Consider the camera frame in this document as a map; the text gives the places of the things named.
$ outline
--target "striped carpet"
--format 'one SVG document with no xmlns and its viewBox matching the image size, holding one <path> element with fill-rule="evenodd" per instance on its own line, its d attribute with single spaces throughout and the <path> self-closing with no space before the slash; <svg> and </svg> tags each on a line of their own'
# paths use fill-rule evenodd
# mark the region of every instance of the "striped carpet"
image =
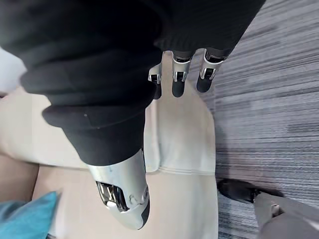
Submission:
<svg viewBox="0 0 319 239">
<path fill-rule="evenodd" d="M 268 0 L 214 83 L 201 97 L 215 118 L 217 178 L 319 207 L 319 1 Z M 219 196 L 219 239 L 257 232 L 251 205 Z"/>
</svg>

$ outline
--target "robotic finger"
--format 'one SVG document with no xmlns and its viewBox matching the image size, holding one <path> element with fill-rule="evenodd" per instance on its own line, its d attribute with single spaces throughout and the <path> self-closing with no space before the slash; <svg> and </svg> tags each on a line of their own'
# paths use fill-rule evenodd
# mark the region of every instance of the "robotic finger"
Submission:
<svg viewBox="0 0 319 239">
<path fill-rule="evenodd" d="M 212 80 L 225 59 L 224 57 L 215 57 L 209 50 L 205 49 L 196 84 L 199 92 L 205 93 L 209 90 Z"/>
<path fill-rule="evenodd" d="M 178 52 L 173 51 L 172 54 L 172 70 L 173 70 L 173 84 L 172 93 L 179 98 L 184 94 L 185 81 L 189 72 L 192 52 Z"/>
<path fill-rule="evenodd" d="M 141 229 L 150 213 L 143 149 L 117 164 L 88 167 L 113 217 L 130 229 Z"/>
<path fill-rule="evenodd" d="M 156 84 L 154 100 L 158 100 L 161 97 L 161 62 L 150 69 L 149 81 Z"/>
</svg>

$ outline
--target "blue pillow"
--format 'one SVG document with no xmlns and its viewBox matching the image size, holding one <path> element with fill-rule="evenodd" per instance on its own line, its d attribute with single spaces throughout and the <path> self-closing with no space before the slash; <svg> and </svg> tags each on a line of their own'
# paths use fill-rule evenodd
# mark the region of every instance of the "blue pillow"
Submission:
<svg viewBox="0 0 319 239">
<path fill-rule="evenodd" d="M 29 203 L 0 203 L 0 239 L 45 239 L 56 200 L 56 192 L 51 192 Z"/>
</svg>

